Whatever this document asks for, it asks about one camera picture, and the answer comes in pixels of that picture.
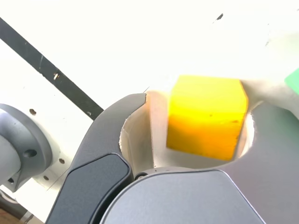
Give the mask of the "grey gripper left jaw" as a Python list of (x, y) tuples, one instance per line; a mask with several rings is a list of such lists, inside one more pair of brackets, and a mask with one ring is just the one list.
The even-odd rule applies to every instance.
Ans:
[(147, 94), (131, 94), (91, 124), (47, 223), (106, 224), (113, 200), (136, 174), (153, 167)]

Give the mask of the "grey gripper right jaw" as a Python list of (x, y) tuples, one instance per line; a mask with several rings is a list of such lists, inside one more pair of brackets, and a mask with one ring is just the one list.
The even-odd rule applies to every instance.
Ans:
[(103, 224), (296, 224), (299, 122), (262, 103), (254, 139), (241, 158), (206, 170), (148, 175), (110, 204)]

